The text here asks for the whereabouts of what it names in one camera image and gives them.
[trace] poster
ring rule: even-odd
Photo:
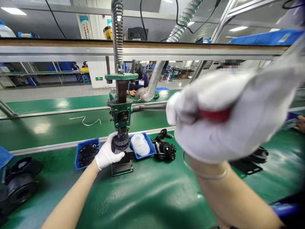
[[[79,15],[79,20],[83,39],[93,39],[88,16]]]

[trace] coiled spring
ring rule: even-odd
[[[122,69],[123,65],[123,3],[121,0],[113,1],[113,42],[114,42],[114,55],[116,62],[116,72]]]

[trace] yellow container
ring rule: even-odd
[[[80,70],[81,70],[82,72],[88,72],[88,71],[89,71],[88,68],[81,68]]]
[[[111,26],[106,26],[103,30],[105,38],[107,40],[112,40],[112,27]]]

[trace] worker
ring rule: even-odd
[[[127,94],[129,94],[130,91],[131,96],[135,96],[139,88],[144,87],[147,89],[149,84],[147,74],[143,71],[143,66],[141,64],[136,63],[135,73],[139,74],[139,77],[138,79],[135,80],[134,84],[129,83],[129,81],[127,81]]]
[[[84,61],[83,62],[83,66],[82,66],[82,68],[88,68],[88,65],[87,65],[87,62],[86,61]],[[82,75],[86,75],[87,77],[88,77],[88,79],[90,80],[90,74],[89,73],[82,73]]]
[[[82,66],[82,68],[83,67],[88,67],[88,65],[87,65],[87,62],[85,61],[85,62],[83,62],[83,66]]]
[[[152,68],[152,61],[150,61],[149,63],[148,63],[148,65],[146,65],[146,69],[151,69]]]
[[[305,116],[301,116],[301,115],[298,116],[298,121],[294,129],[297,129],[300,132],[305,133]]]
[[[79,66],[76,64],[76,62],[73,63],[72,71],[80,71]]]
[[[176,125],[175,140],[186,152],[220,228],[284,227],[272,208],[237,176],[228,161],[250,155],[281,128],[295,91],[305,80],[304,58],[290,55],[264,71],[238,76],[213,71],[176,92],[167,102],[167,121]],[[209,116],[198,119],[198,110],[210,111],[204,113],[207,115],[227,110],[232,104],[230,118],[225,122],[210,121]],[[115,135],[109,135],[95,159],[47,218],[43,229],[76,227],[98,172],[125,155],[112,153]]]
[[[72,71],[74,71],[74,72],[80,71],[80,68],[79,68],[79,66],[76,64],[76,62],[73,62]],[[80,81],[80,82],[83,82],[83,81],[84,81],[81,74],[76,73],[76,81]]]

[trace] bracelet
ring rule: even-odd
[[[209,179],[209,180],[220,180],[222,178],[224,178],[226,175],[227,175],[227,170],[225,170],[222,174],[219,174],[219,175],[206,175],[206,174],[203,174],[203,173],[199,173],[195,170],[193,170],[188,164],[187,162],[185,161],[185,152],[183,151],[183,154],[182,154],[182,158],[183,158],[183,162],[185,164],[185,166],[191,170],[193,173],[195,173],[196,175],[198,175],[199,177],[202,177],[204,179]]]

